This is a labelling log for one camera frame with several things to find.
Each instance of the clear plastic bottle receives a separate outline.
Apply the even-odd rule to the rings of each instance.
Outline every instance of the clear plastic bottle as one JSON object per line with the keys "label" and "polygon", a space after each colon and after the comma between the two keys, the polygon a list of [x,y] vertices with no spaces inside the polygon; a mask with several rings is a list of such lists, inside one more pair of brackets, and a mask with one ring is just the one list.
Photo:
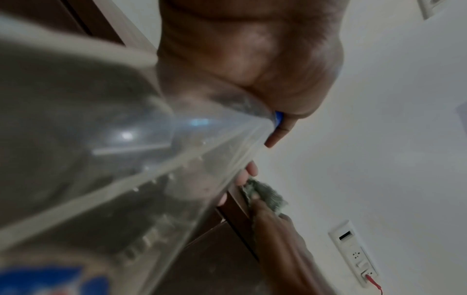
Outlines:
{"label": "clear plastic bottle", "polygon": [[273,112],[152,54],[0,23],[0,293],[149,294]]}

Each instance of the cloth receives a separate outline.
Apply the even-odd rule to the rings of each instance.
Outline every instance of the cloth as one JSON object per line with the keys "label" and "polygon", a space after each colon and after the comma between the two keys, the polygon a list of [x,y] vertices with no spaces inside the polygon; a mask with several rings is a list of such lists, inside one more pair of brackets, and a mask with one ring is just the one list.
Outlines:
{"label": "cloth", "polygon": [[282,208],[287,205],[284,198],[266,183],[262,183],[253,177],[250,177],[247,183],[242,186],[243,198],[248,206],[251,204],[252,196],[257,193],[261,200],[277,215],[281,213]]}

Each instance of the wooden furniture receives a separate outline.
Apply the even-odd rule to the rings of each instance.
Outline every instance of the wooden furniture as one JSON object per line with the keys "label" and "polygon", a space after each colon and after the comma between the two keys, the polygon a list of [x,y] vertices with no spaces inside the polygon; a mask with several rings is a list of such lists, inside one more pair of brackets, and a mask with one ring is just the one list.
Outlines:
{"label": "wooden furniture", "polygon": [[[2,0],[0,11],[68,33],[156,51],[112,0]],[[182,293],[269,293],[254,253],[248,208],[236,187],[229,189],[225,205],[207,217],[154,294]]]}

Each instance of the red wire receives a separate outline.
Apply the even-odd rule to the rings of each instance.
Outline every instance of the red wire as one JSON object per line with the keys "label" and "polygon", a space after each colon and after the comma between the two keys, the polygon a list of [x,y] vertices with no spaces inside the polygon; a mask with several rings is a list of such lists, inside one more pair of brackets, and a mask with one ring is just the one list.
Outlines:
{"label": "red wire", "polygon": [[365,278],[366,278],[367,280],[369,280],[370,283],[372,283],[373,285],[375,285],[375,287],[377,287],[378,290],[381,291],[381,295],[383,295],[383,288],[381,288],[381,286],[378,285],[378,284],[375,282],[375,280],[374,280],[370,275],[365,275]]}

